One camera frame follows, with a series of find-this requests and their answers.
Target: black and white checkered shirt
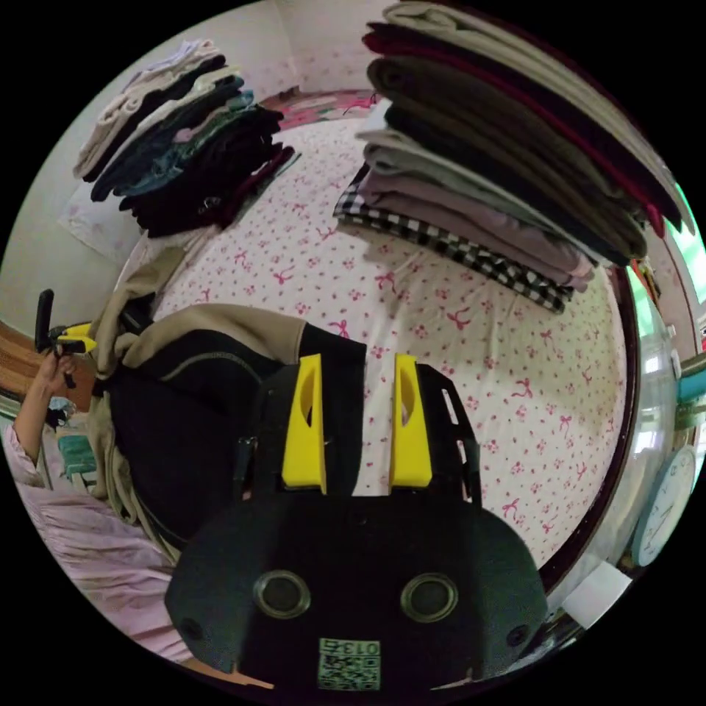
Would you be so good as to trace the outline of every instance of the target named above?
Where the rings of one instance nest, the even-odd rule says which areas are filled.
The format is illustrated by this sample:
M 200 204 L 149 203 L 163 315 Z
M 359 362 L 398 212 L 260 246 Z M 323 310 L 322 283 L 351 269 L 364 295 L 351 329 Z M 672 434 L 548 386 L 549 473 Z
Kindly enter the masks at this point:
M 564 311 L 566 302 L 574 295 L 573 288 L 561 287 L 530 268 L 469 243 L 443 228 L 366 205 L 358 193 L 358 186 L 366 173 L 367 169 L 361 169 L 341 194 L 333 211 L 334 217 L 341 223 L 360 225 L 399 236 L 480 272 L 545 309 L 556 313 Z

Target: wall clock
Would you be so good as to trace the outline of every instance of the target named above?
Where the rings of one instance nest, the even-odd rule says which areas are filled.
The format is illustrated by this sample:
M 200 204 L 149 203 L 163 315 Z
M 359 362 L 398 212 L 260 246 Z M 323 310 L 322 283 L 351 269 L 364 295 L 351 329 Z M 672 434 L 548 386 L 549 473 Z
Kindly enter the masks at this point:
M 686 508 L 696 474 L 696 452 L 684 446 L 664 464 L 655 479 L 632 540 L 632 560 L 648 566 L 662 551 Z

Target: stack of folded clothes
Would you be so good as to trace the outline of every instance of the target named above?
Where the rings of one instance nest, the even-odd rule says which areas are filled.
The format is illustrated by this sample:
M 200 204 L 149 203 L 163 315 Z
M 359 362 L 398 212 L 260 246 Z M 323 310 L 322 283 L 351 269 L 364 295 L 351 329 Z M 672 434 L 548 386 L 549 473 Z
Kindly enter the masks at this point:
M 111 101 L 74 176 L 96 202 L 124 196 L 151 238 L 228 227 L 298 155 L 273 143 L 281 113 L 254 102 L 210 40 L 184 42 Z
M 561 312 L 597 265 L 693 222 L 645 137 L 595 82 L 467 7 L 401 1 L 363 38 L 384 96 L 335 214 L 427 244 Z

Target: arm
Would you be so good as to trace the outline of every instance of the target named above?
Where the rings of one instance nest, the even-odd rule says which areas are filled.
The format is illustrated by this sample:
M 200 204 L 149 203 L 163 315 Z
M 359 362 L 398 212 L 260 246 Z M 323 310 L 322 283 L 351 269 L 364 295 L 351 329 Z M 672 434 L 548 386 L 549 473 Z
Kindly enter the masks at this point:
M 39 448 L 44 428 L 46 411 L 53 395 L 63 389 L 64 374 L 72 374 L 76 363 L 72 356 L 63 356 L 59 360 L 49 353 L 39 367 L 24 397 L 14 427 L 17 439 L 34 464 L 39 458 Z

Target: qr code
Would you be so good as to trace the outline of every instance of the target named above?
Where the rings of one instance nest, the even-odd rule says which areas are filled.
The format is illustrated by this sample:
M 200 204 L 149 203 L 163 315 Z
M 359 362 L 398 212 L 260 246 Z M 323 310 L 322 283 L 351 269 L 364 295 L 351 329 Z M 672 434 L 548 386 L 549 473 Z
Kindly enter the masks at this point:
M 380 643 L 361 640 L 319 641 L 318 687 L 331 691 L 378 691 Z

